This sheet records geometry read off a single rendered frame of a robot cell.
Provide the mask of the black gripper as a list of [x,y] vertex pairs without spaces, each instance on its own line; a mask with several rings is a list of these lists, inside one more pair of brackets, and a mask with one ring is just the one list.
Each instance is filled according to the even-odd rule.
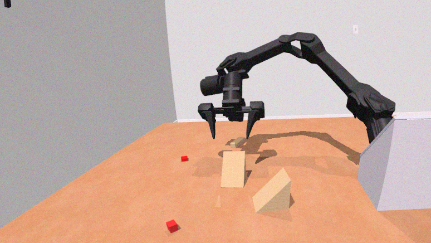
[[214,107],[212,103],[200,103],[198,113],[209,123],[212,138],[216,135],[216,114],[248,113],[246,139],[254,123],[265,117],[263,101],[250,101],[249,106],[242,106],[242,88],[238,85],[227,85],[223,88],[222,107]]

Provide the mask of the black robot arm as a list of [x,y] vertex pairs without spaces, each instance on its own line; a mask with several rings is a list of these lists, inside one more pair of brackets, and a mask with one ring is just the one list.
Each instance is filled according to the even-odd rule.
[[[291,45],[293,41],[300,41],[301,49]],[[372,86],[358,82],[326,51],[321,40],[313,33],[281,35],[252,51],[236,52],[227,56],[216,68],[217,75],[206,76],[200,81],[200,90],[204,96],[208,96],[223,93],[223,88],[227,85],[238,85],[242,88],[242,80],[249,79],[247,73],[254,65],[281,53],[291,53],[311,64],[318,64],[323,69],[348,97],[347,109],[367,127],[369,144],[392,120],[396,103],[381,95]]]

